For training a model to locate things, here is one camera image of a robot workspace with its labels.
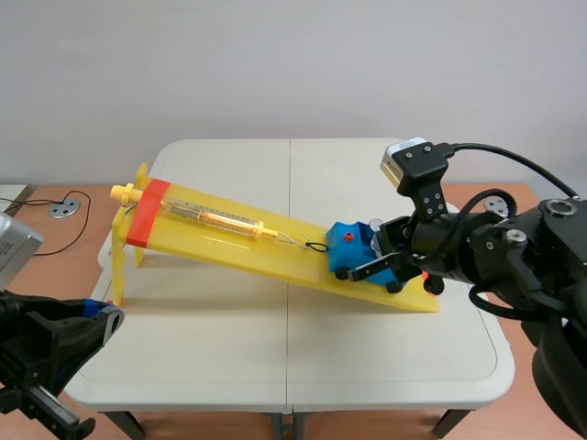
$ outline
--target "red tape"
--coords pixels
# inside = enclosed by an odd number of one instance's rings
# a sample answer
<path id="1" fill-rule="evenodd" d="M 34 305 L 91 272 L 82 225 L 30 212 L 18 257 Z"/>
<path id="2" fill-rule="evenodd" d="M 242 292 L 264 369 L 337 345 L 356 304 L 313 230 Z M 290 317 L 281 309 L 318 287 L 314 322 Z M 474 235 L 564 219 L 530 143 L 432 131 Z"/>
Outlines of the red tape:
<path id="1" fill-rule="evenodd" d="M 168 181 L 153 179 L 150 181 L 137 205 L 135 218 L 130 225 L 127 235 L 127 243 L 139 248 L 146 248 L 149 241 L 150 230 L 155 223 L 155 216 L 161 207 L 161 199 L 169 188 Z"/>

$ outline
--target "blue block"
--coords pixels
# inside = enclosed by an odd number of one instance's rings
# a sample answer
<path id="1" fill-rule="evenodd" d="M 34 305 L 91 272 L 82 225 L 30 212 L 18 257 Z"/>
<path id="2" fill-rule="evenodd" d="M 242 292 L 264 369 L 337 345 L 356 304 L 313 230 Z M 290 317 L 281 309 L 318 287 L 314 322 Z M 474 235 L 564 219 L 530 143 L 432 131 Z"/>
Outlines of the blue block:
<path id="1" fill-rule="evenodd" d="M 346 240 L 347 234 L 352 234 L 352 239 Z M 354 225 L 346 225 L 336 222 L 327 232 L 328 270 L 335 272 L 343 268 L 356 269 L 358 266 L 377 259 L 375 251 L 371 248 L 373 235 L 369 225 L 364 223 L 357 222 Z M 366 281 L 386 286 L 394 282 L 395 277 L 393 272 L 388 269 L 371 275 Z"/>

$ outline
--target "black cable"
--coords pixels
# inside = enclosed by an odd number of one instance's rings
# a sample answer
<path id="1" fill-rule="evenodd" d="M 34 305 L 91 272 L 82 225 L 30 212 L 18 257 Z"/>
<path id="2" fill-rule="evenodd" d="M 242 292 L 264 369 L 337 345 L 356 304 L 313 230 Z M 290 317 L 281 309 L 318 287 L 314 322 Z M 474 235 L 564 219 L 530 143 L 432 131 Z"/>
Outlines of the black cable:
<path id="1" fill-rule="evenodd" d="M 305 246 L 315 250 L 316 252 L 328 252 L 328 245 L 319 243 L 317 241 L 306 241 Z"/>
<path id="2" fill-rule="evenodd" d="M 19 202 L 17 200 L 5 199 L 4 197 L 0 197 L 0 201 L 10 202 L 12 204 L 15 204 L 14 206 L 10 206 L 10 207 L 6 208 L 4 210 L 4 212 L 10 211 L 11 209 L 19 208 L 21 206 L 43 206 L 45 204 L 60 204 L 61 203 L 56 200 L 48 200 L 48 199 L 34 199 L 34 200 L 27 200 L 25 202 Z"/>
<path id="3" fill-rule="evenodd" d="M 488 151 L 493 154 L 498 154 L 500 156 L 504 156 L 505 158 L 514 160 L 518 163 L 521 163 L 522 165 L 527 166 L 530 170 L 537 172 L 542 177 L 544 177 L 547 181 L 549 181 L 554 186 L 556 186 L 561 191 L 563 191 L 565 194 L 567 194 L 569 197 L 579 196 L 575 191 L 572 190 L 572 188 L 569 185 L 564 183 L 562 180 L 560 180 L 558 177 L 556 177 L 550 171 L 545 170 L 540 165 L 534 163 L 532 160 L 526 159 L 525 157 L 520 156 L 519 154 L 515 154 L 512 151 L 508 151 L 507 149 L 494 147 L 492 145 L 485 145 L 485 144 L 454 144 L 453 148 L 454 148 L 455 152 L 460 151 L 462 149 L 477 149 L 480 151 Z"/>
<path id="4" fill-rule="evenodd" d="M 423 263 L 425 261 L 430 261 L 432 259 L 436 259 L 442 256 L 442 252 L 444 251 L 445 247 L 449 245 L 452 236 L 455 235 L 457 229 L 465 220 L 465 217 L 471 212 L 471 210 L 477 205 L 481 200 L 486 199 L 487 197 L 492 196 L 499 196 L 504 199 L 505 204 L 507 205 L 508 214 L 510 217 L 513 217 L 517 214 L 517 203 L 515 202 L 515 198 L 509 192 L 499 189 L 491 189 L 479 192 L 477 195 L 472 197 L 460 210 L 457 216 L 452 220 L 452 223 L 449 226 L 449 230 L 447 234 L 444 235 L 444 238 L 440 241 L 440 244 L 430 254 L 426 255 L 423 259 L 418 260 L 418 263 Z"/>
<path id="5" fill-rule="evenodd" d="M 510 309 L 507 307 L 502 307 L 501 305 L 493 304 L 479 296 L 479 293 L 490 291 L 491 289 L 486 289 L 481 285 L 473 286 L 469 290 L 469 299 L 473 305 L 479 307 L 481 310 L 501 318 L 515 319 L 517 321 L 534 321 L 540 323 L 545 323 L 548 321 L 548 313 Z"/>
<path id="6" fill-rule="evenodd" d="M 77 237 L 69 245 L 62 247 L 61 249 L 54 250 L 52 252 L 43 252 L 43 253 L 40 253 L 40 254 L 35 254 L 34 257 L 47 257 L 49 255 L 59 254 L 60 252 L 64 251 L 65 249 L 70 248 L 71 246 L 73 246 L 75 244 L 75 242 L 77 240 L 79 240 L 80 237 L 82 236 L 83 232 L 85 231 L 85 228 L 88 226 L 88 220 L 90 219 L 90 207 L 92 206 L 92 197 L 90 197 L 88 194 L 86 194 L 83 191 L 72 190 L 72 191 L 69 191 L 67 194 L 65 194 L 65 196 L 63 197 L 63 200 L 61 200 L 60 202 L 57 202 L 57 203 L 58 204 L 63 204 L 63 202 L 65 202 L 65 199 L 67 199 L 67 196 L 70 195 L 70 194 L 74 194 L 74 193 L 85 195 L 87 197 L 87 199 L 88 199 L 88 208 L 87 208 L 86 213 L 85 213 L 85 221 L 83 222 L 82 230 L 80 231 L 80 233 L 77 235 Z"/>

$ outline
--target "white wall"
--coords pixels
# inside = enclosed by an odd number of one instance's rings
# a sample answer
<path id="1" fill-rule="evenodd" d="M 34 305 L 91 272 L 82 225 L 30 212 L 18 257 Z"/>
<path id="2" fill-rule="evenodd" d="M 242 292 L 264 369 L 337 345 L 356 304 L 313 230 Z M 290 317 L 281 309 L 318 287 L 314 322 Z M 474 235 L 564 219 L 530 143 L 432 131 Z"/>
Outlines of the white wall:
<path id="1" fill-rule="evenodd" d="M 124 182 L 183 138 L 423 136 L 584 182 L 586 14 L 584 0 L 0 0 L 0 181 Z M 451 179 L 530 176 L 473 154 Z"/>

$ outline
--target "black loop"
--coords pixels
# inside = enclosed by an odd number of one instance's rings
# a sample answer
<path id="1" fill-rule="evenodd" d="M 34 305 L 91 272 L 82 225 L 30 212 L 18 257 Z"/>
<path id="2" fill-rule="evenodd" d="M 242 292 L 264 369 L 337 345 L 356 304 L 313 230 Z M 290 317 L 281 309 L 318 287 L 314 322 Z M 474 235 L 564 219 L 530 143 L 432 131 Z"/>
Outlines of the black loop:
<path id="1" fill-rule="evenodd" d="M 479 296 L 481 292 L 490 292 L 490 289 L 485 289 L 482 286 L 473 286 L 469 291 L 469 299 L 476 307 L 484 310 L 488 314 L 494 314 L 501 318 L 516 319 L 517 321 L 536 321 L 546 322 L 548 315 L 541 312 L 529 312 L 527 310 L 516 310 L 502 307 L 501 305 L 493 304 L 487 300 L 484 300 Z"/>
<path id="2" fill-rule="evenodd" d="M 328 246 L 325 245 L 324 243 L 318 243 L 316 241 L 306 241 L 305 246 L 307 248 L 311 248 L 312 250 L 315 250 L 316 252 L 328 252 Z"/>

